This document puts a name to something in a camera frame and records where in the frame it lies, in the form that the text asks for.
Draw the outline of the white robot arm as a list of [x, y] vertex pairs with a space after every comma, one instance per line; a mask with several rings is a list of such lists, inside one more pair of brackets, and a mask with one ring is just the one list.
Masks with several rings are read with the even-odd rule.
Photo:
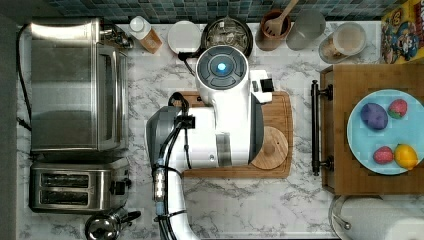
[[200, 240], [188, 223], [184, 171], [246, 166], [263, 144], [261, 101], [240, 50], [227, 45], [205, 50], [195, 80], [202, 107], [192, 107], [175, 92], [145, 128], [161, 240]]

